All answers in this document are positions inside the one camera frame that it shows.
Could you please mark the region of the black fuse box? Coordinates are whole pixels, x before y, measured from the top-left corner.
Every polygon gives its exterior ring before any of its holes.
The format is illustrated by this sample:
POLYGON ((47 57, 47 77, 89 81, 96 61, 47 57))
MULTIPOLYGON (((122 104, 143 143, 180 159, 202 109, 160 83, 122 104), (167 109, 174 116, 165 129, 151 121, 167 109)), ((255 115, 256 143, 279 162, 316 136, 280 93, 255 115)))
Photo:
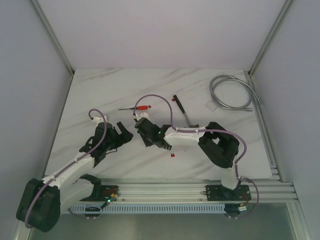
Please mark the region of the black fuse box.
POLYGON ((170 144, 168 144, 163 138, 156 140, 155 141, 155 145, 158 148, 162 148, 162 149, 165 149, 165 150, 171 150, 172 149, 172 146, 170 144))

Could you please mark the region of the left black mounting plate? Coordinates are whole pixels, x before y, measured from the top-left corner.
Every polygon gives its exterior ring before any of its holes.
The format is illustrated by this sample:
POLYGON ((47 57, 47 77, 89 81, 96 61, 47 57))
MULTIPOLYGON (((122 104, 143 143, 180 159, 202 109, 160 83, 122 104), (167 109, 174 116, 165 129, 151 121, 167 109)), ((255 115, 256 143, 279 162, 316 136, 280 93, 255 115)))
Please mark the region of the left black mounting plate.
POLYGON ((105 202, 111 198, 112 194, 117 194, 119 191, 118 185, 101 185, 94 186, 92 194, 81 199, 81 202, 105 202))

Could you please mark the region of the right aluminium frame post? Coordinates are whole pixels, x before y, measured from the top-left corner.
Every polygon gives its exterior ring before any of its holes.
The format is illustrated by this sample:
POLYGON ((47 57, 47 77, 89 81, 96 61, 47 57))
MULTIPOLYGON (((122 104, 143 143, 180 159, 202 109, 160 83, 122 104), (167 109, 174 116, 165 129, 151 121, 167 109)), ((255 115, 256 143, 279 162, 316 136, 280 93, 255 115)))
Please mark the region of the right aluminium frame post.
POLYGON ((248 74, 249 76, 253 76, 255 72, 257 71, 262 59, 266 55, 269 47, 271 46, 273 40, 275 39, 278 31, 280 30, 286 16, 288 15, 291 7, 293 6, 295 0, 285 0, 284 4, 282 5, 270 31, 267 34, 267 37, 265 38, 257 56, 254 59, 254 62, 252 66, 250 67, 248 74))

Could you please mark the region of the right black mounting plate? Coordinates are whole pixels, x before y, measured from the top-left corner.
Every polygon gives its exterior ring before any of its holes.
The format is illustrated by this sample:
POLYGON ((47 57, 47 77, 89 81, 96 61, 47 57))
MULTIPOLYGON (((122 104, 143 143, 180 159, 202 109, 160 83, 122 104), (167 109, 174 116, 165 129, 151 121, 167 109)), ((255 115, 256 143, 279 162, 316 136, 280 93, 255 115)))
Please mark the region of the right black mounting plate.
POLYGON ((228 189, 220 185, 206 185, 205 191, 202 192, 207 197, 208 201, 250 201, 251 192, 248 185, 238 185, 234 190, 228 189))

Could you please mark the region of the aluminium frame post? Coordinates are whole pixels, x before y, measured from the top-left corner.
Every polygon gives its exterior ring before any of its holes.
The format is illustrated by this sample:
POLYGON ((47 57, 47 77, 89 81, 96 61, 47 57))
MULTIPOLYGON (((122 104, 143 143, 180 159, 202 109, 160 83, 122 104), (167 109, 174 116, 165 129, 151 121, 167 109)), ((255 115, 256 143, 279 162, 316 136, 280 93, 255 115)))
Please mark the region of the aluminium frame post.
POLYGON ((57 52, 60 60, 62 61, 64 67, 66 68, 67 72, 69 73, 70 77, 73 78, 75 74, 75 70, 73 69, 60 41, 58 40, 43 8, 41 7, 38 0, 29 0, 35 14, 37 15, 40 23, 44 27, 51 44, 53 45, 55 51, 57 52))
POLYGON ((248 74, 249 76, 253 76, 255 72, 257 71, 262 59, 266 55, 269 47, 271 46, 273 40, 275 39, 278 31, 280 30, 286 16, 288 15, 291 7, 293 6, 295 0, 285 0, 284 4, 282 5, 270 31, 267 34, 267 37, 265 38, 257 56, 254 59, 254 62, 252 66, 250 67, 248 74))

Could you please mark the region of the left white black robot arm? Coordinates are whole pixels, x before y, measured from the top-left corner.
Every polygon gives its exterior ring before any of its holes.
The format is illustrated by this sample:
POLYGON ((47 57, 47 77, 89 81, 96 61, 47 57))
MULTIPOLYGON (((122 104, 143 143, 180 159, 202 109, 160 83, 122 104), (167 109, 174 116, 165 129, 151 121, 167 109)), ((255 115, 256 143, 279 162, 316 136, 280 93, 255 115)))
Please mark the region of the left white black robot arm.
POLYGON ((102 206, 106 207, 118 189, 103 186, 101 179, 89 172, 108 153, 116 152, 132 138, 133 134, 121 122, 117 123, 117 127, 108 122, 98 123, 94 135, 71 162, 51 175, 27 182, 16 219, 28 228, 46 233, 56 225, 60 215, 77 202, 102 202, 102 206))

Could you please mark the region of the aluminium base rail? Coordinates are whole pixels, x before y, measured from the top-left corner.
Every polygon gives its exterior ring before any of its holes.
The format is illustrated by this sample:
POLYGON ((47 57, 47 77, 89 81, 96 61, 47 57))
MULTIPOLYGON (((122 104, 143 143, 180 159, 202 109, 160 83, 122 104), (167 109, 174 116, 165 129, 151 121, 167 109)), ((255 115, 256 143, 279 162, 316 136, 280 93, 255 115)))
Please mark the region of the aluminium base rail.
MULTIPOLYGON (((248 183, 251 202, 259 195, 260 203, 298 202, 294 184, 279 180, 254 180, 248 183)), ((219 185, 219 181, 201 179, 102 179, 103 185, 117 185, 117 203, 199 203, 205 202, 203 194, 207 185, 219 185)))

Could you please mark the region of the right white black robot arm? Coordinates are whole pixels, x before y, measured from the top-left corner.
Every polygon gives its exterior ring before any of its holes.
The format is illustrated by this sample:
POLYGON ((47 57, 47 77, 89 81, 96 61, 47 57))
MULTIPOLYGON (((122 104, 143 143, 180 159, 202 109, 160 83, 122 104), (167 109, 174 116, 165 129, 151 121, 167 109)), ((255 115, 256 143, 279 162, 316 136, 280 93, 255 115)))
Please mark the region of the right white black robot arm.
POLYGON ((221 193, 228 200, 239 194, 234 169, 234 159, 239 153, 240 142, 216 122, 196 128, 176 128, 169 124, 162 127, 153 124, 147 117, 135 118, 135 129, 146 147, 157 146, 171 150, 175 146, 200 147, 207 158, 222 169, 221 193))

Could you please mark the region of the left aluminium frame post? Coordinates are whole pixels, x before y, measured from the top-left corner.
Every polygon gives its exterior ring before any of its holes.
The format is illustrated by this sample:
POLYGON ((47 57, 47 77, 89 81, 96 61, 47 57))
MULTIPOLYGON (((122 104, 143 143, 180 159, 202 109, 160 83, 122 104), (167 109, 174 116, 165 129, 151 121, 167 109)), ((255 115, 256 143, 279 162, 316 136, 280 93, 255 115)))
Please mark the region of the left aluminium frame post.
POLYGON ((66 68, 67 72, 69 73, 70 77, 73 78, 75 74, 75 70, 73 69, 60 41, 58 40, 43 8, 41 7, 38 0, 29 0, 35 14, 37 15, 40 23, 44 27, 51 44, 53 45, 55 51, 57 52, 60 60, 62 61, 64 67, 66 68))

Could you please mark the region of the black mounting plate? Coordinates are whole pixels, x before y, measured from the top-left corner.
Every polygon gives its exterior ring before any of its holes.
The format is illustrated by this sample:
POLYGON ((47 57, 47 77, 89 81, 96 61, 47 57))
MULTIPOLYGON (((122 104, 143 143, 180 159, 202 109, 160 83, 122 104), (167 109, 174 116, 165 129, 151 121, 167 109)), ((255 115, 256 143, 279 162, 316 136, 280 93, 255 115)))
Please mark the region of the black mounting plate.
POLYGON ((111 198, 112 194, 117 194, 119 191, 118 185, 101 185, 94 186, 92 194, 81 199, 81 202, 105 202, 111 198))
POLYGON ((250 201, 251 192, 248 185, 238 185, 234 190, 228 189, 220 185, 206 185, 205 191, 202 192, 207 197, 208 201, 250 201))

